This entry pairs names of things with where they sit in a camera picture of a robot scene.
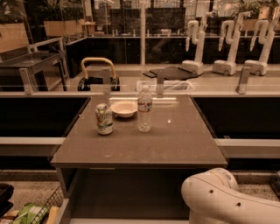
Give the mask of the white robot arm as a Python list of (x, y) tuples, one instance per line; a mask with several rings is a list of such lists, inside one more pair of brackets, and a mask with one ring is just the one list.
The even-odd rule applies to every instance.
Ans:
[(224, 168), (187, 178), (181, 195), (190, 208), (189, 224), (280, 224), (280, 202), (239, 192)]

